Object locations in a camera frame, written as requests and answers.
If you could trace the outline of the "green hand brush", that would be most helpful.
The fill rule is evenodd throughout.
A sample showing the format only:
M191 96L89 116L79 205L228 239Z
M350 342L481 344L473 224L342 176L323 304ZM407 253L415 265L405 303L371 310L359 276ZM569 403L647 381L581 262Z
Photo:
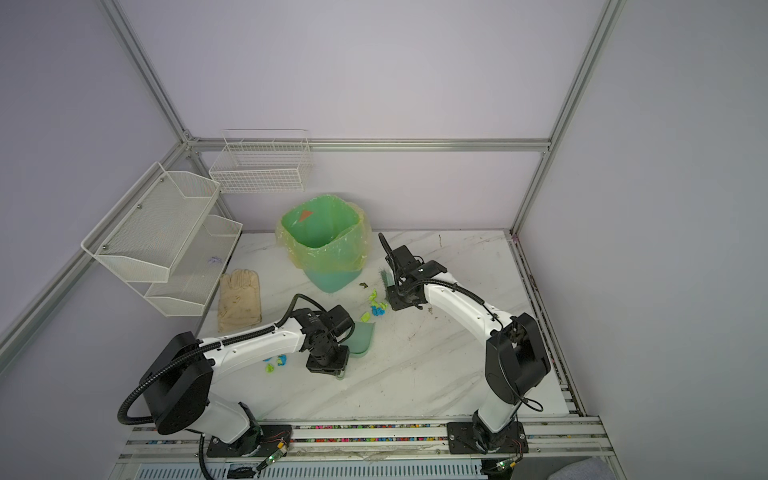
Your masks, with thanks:
M379 270L379 275L384 285L385 295L389 297L394 292L395 287L393 273L388 268L385 268Z

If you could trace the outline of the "green plastic dustpan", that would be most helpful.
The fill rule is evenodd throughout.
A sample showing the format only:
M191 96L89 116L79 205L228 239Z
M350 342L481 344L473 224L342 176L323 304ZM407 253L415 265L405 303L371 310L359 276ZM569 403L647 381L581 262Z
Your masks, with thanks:
M354 331L342 339L340 345L346 346L349 351L346 368L352 365L354 359L360 359L369 353L373 344L375 327L376 325L371 322L356 322Z

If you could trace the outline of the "robot right arm white black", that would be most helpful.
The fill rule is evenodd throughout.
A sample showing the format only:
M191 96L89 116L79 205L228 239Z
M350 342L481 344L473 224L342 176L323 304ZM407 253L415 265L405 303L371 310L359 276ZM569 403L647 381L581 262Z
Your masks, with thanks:
M462 286L439 262L425 261L405 245L392 248L382 233L378 239L392 274L392 283L386 287L392 309L436 307L484 347L483 374L490 393L471 421L477 448L498 450L504 442L517 439L519 409L544 410L540 402L527 397L527 392L539 386L552 370L536 319L527 313L515 316L496 308Z

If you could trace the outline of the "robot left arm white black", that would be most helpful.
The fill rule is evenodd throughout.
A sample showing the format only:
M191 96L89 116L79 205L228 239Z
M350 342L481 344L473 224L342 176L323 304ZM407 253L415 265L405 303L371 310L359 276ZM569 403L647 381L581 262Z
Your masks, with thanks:
M263 427L244 402L226 400L214 384L267 359L307 353L306 368L315 374L341 376L350 351L346 340L355 331L340 305L326 309L297 294L276 322L242 333L199 339L190 332L174 336L121 403L122 425L151 424L160 435L190 431L209 441L213 457L268 456L285 450L292 429Z

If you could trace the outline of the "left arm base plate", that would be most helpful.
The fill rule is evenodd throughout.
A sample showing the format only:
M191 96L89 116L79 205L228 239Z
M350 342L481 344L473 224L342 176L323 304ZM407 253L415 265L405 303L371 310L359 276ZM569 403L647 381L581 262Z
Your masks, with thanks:
M258 457L266 458L278 451L280 445L288 447L293 433L289 424L261 424L249 428L233 443L214 437L206 451L209 458Z

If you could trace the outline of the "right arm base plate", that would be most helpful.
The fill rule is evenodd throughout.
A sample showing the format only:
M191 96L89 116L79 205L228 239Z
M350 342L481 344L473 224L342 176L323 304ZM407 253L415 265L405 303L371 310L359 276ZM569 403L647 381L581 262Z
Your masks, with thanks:
M509 422L492 433L481 422L449 422L446 425L451 454L526 454L529 452L523 425Z

